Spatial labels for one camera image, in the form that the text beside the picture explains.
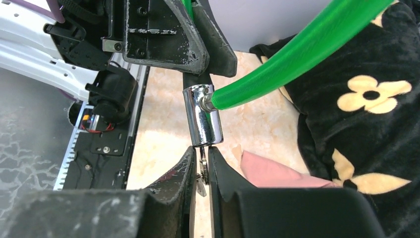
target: black strap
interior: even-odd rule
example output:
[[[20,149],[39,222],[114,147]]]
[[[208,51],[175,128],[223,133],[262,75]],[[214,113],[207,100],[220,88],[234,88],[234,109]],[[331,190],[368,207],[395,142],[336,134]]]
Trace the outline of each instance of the black strap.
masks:
[[[103,6],[98,7],[97,9],[99,10],[99,14],[95,14],[84,9],[73,0],[58,0],[58,2],[76,17],[95,25],[101,22],[102,16],[104,14]]]

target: green hose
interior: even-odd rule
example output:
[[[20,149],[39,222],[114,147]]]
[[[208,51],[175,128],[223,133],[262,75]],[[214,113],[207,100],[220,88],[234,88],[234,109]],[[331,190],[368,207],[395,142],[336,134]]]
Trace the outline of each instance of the green hose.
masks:
[[[393,0],[333,0],[305,29],[259,68],[216,90],[219,110],[236,107],[291,82],[359,33]]]
[[[191,0],[181,0],[181,2],[184,4],[185,8],[187,9],[187,13],[188,15],[190,15],[191,20],[194,21],[193,6],[191,4]]]

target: red wire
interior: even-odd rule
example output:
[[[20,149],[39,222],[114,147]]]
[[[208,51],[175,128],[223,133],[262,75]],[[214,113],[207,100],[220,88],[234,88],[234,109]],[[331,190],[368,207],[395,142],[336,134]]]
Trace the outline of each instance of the red wire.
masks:
[[[82,124],[82,129],[85,130],[85,131],[87,131],[87,132],[89,132],[89,133],[102,133],[102,132],[114,130],[114,127],[112,126],[112,123],[110,123],[108,125],[108,127],[104,131],[100,131],[100,130],[87,130],[85,128],[85,126]]]

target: black fabric with flower pattern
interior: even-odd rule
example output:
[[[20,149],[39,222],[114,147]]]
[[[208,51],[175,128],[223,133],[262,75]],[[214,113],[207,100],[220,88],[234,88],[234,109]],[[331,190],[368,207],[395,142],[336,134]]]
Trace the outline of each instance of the black fabric with flower pattern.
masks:
[[[363,193],[389,237],[420,238],[419,22],[420,1],[395,0],[280,88],[300,112],[298,145],[311,175]],[[292,38],[250,52],[263,61]]]

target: screw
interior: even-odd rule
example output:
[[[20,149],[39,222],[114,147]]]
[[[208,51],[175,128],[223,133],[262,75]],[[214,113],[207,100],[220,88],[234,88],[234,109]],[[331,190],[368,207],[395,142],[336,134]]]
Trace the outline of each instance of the screw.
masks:
[[[115,45],[114,45],[114,49],[115,49],[116,51],[120,51],[120,50],[122,49],[122,45],[121,45],[120,43],[115,43]]]
[[[145,52],[142,51],[140,48],[136,49],[136,55],[140,58],[144,58]]]
[[[137,13],[138,13],[140,16],[146,16],[146,15],[147,15],[147,10],[146,10],[144,7],[139,7],[139,8],[137,9]]]

